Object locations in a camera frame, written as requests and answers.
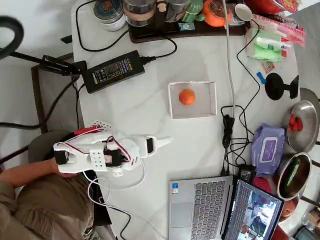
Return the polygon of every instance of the laptop screen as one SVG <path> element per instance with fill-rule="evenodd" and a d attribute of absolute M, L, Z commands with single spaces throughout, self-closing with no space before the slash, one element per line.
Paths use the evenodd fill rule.
<path fill-rule="evenodd" d="M 237 180 L 225 240 L 269 240 L 284 201 Z"/>

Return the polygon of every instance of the purple package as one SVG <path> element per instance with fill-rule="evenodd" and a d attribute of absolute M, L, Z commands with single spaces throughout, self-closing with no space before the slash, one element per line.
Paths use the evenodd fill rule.
<path fill-rule="evenodd" d="M 257 177 L 273 175 L 284 152 L 285 130 L 281 127 L 262 124 L 255 132 L 252 141 L 252 165 Z"/>

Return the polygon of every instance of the metal bowl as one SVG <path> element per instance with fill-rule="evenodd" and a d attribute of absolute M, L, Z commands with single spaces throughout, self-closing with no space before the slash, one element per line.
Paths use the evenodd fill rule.
<path fill-rule="evenodd" d="M 288 131 L 290 116 L 302 120 L 302 131 Z M 286 128 L 286 140 L 295 152 L 309 152 L 317 141 L 318 118 L 315 106 L 303 100 L 296 103 L 284 118 Z"/>
<path fill-rule="evenodd" d="M 285 171 L 295 158 L 300 159 L 300 164 L 296 174 L 292 179 L 290 187 L 286 192 L 284 192 L 281 189 L 281 182 L 286 175 Z M 301 194 L 304 191 L 307 181 L 310 177 L 311 166 L 311 158 L 306 152 L 287 153 L 283 155 L 279 168 L 277 169 L 275 175 L 273 175 L 273 181 L 276 185 L 276 194 L 278 197 L 285 201 L 289 201 L 294 199 L 298 194 Z"/>

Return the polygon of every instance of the cardboard box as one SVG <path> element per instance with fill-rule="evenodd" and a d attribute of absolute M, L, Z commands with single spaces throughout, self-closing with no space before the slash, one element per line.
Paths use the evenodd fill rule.
<path fill-rule="evenodd" d="M 312 222 L 316 227 L 320 227 L 320 211 L 318 209 L 313 209 L 308 213 L 308 219 Z"/>
<path fill-rule="evenodd" d="M 179 100 L 184 89 L 192 89 L 195 102 L 185 106 Z M 172 119 L 202 118 L 217 115 L 217 94 L 214 81 L 171 82 L 168 85 L 169 109 Z"/>

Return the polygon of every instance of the robotic hand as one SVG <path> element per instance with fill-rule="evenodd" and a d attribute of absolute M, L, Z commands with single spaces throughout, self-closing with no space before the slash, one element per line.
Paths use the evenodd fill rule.
<path fill-rule="evenodd" d="M 157 139 L 149 135 L 113 136 L 110 132 L 86 133 L 54 144 L 54 155 L 61 173 L 112 171 L 115 177 L 133 170 L 142 159 L 169 144 L 171 137 Z"/>

